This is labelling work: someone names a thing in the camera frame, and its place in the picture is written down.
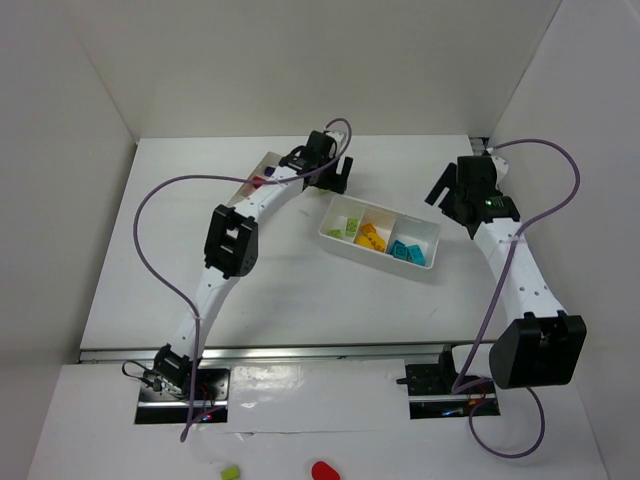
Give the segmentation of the teal lego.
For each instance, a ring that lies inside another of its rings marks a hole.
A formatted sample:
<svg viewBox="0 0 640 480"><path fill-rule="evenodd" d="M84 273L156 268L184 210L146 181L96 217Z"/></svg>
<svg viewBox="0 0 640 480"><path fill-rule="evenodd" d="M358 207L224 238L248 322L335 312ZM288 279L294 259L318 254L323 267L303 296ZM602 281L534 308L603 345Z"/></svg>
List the teal lego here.
<svg viewBox="0 0 640 480"><path fill-rule="evenodd" d="M418 245L409 245L406 247L406 260L415 265L426 265L426 259Z"/></svg>
<svg viewBox="0 0 640 480"><path fill-rule="evenodd" d="M389 254L396 259L406 260L407 259L407 247L406 245L399 241L395 240L391 245Z"/></svg>

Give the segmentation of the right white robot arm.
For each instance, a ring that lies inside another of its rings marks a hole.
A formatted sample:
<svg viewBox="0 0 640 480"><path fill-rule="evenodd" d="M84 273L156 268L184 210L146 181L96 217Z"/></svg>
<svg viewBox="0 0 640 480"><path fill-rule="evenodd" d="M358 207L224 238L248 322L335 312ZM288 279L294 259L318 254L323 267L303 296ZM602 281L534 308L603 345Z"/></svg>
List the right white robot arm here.
<svg viewBox="0 0 640 480"><path fill-rule="evenodd" d="M520 213L499 189L506 166L490 155L460 156L426 198L467 229L496 281L479 332L488 328L498 304L507 326L491 345L476 338L453 348L453 391L490 379L501 389L566 385L572 379L587 327L556 299L530 251Z"/></svg>

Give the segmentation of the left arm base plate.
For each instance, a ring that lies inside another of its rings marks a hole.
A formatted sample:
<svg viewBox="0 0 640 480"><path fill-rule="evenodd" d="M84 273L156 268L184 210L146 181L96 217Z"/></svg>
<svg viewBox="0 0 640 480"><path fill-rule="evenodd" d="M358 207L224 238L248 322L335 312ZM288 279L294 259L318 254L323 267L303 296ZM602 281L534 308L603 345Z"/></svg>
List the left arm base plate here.
<svg viewBox="0 0 640 480"><path fill-rule="evenodd" d="M193 417L198 423L226 423L228 418L229 368L197 371ZM187 420L189 394L161 380L149 369L142 371L134 423L136 425L182 424Z"/></svg>

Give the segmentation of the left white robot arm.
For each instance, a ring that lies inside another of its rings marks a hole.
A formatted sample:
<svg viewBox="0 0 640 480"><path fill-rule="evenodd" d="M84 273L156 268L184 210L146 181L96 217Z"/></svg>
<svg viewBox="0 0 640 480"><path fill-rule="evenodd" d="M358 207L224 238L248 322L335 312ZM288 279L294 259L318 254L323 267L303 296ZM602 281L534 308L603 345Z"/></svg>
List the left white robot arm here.
<svg viewBox="0 0 640 480"><path fill-rule="evenodd" d="M253 189L240 200L217 206L205 244L204 269L184 321L173 340L154 358L154 372L180 397L190 394L206 336L240 278L247 276L259 255L259 228L308 187L342 193L353 159L344 153L350 130L312 131L304 145L276 159L264 177L253 177Z"/></svg>

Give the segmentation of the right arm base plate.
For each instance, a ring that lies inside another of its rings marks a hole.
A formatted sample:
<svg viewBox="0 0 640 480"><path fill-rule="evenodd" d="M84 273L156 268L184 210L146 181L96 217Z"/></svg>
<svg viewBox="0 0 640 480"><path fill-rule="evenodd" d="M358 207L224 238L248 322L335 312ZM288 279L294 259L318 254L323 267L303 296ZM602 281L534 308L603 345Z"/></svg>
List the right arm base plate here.
<svg viewBox="0 0 640 480"><path fill-rule="evenodd" d="M411 420L499 416L494 385L487 381L459 393L453 392L458 376L450 348L436 360L405 365L405 374L396 383L407 388Z"/></svg>

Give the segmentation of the red rounded lego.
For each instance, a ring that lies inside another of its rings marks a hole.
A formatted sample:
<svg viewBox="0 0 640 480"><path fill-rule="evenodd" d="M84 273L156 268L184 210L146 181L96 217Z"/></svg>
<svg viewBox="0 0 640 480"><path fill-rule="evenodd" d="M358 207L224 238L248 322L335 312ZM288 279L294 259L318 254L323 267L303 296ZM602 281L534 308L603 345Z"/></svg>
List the red rounded lego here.
<svg viewBox="0 0 640 480"><path fill-rule="evenodd" d="M256 189L260 188L264 184L264 182L265 180L261 177L254 176L252 178L252 184Z"/></svg>

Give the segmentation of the small yellow lego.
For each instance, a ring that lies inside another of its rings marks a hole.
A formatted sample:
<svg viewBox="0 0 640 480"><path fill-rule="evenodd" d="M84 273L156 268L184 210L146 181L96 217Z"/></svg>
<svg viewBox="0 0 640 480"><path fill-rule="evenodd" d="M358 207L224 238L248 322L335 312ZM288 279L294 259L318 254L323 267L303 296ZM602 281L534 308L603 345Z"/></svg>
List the small yellow lego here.
<svg viewBox="0 0 640 480"><path fill-rule="evenodd" d="M377 230L372 223L366 223L360 226L360 231L364 236L372 236L377 234Z"/></svg>

